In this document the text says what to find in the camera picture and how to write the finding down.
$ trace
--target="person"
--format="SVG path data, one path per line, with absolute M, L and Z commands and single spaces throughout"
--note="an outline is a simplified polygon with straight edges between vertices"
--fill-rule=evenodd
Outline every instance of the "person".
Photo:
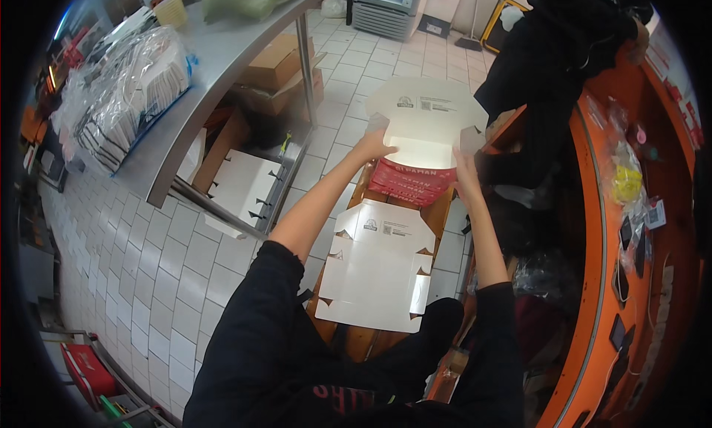
M 476 155 L 480 181 L 535 189 L 569 132 L 586 79 L 615 67 L 623 46 L 637 65 L 645 57 L 652 6 L 647 0 L 527 0 L 475 98 L 490 125 L 526 104 L 520 152 Z
M 367 133 L 264 242 L 208 343 L 184 427 L 523 426 L 512 285 L 472 156 L 454 150 L 478 260 L 477 341 L 450 405 L 417 402 L 462 324 L 457 300 L 431 303 L 418 333 L 362 363 L 331 352 L 298 303 L 303 264 L 341 192 L 367 161 L 396 151 L 384 132 Z

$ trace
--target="red cooler box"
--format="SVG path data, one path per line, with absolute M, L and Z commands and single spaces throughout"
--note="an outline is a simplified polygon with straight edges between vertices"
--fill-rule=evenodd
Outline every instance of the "red cooler box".
M 366 100 L 369 130 L 386 128 L 386 145 L 368 188 L 420 207 L 457 179 L 452 147 L 474 154 L 485 145 L 488 115 L 467 85 L 435 78 L 397 77 Z
M 114 378 L 90 345 L 62 343 L 62 356 L 69 375 L 94 411 L 100 410 L 100 395 L 112 397 L 117 394 Z

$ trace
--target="black jacket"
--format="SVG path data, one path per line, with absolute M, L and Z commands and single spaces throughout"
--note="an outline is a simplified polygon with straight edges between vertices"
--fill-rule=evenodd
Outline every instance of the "black jacket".
M 527 0 L 533 9 L 528 23 L 564 60 L 567 68 L 593 77 L 615 66 L 615 55 L 627 39 L 638 36 L 637 18 L 653 15 L 648 0 Z

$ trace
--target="black pants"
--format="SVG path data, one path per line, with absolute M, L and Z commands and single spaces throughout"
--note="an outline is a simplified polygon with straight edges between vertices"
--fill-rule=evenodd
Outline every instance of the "black pants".
M 425 379 L 437 369 L 462 324 L 462 304 L 440 299 L 425 308 L 420 332 L 411 334 L 379 357 L 354 363 L 341 359 L 324 343 L 306 311 L 295 310 L 291 362 L 286 370 L 300 382 L 369 389 L 395 396 L 394 402 L 417 402 Z
M 517 22 L 475 98 L 489 114 L 526 104 L 522 149 L 518 153 L 476 156 L 480 182 L 536 188 L 549 172 L 569 129 L 585 77 L 571 70 L 526 19 Z

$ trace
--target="white tiled floor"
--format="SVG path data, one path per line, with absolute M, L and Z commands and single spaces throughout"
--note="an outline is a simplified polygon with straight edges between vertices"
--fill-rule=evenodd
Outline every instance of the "white tiled floor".
M 329 172 L 363 136 L 364 101 L 393 76 L 451 78 L 474 92 L 494 55 L 465 51 L 416 33 L 408 43 L 357 32 L 339 19 L 309 14 L 318 65 L 330 91 L 317 111 L 307 157 L 283 213 Z M 313 288 L 331 243 L 330 227 L 346 209 L 357 174 L 341 195 L 306 263 L 300 290 Z M 190 396 L 205 348 L 228 299 L 259 250 L 204 224 L 169 197 L 161 210 L 108 178 L 71 174 L 63 194 L 40 185 L 45 215 L 60 250 L 60 305 L 68 327 L 99 335 L 138 386 L 177 417 Z M 461 290 L 469 237 L 456 200 L 432 271 L 430 300 Z

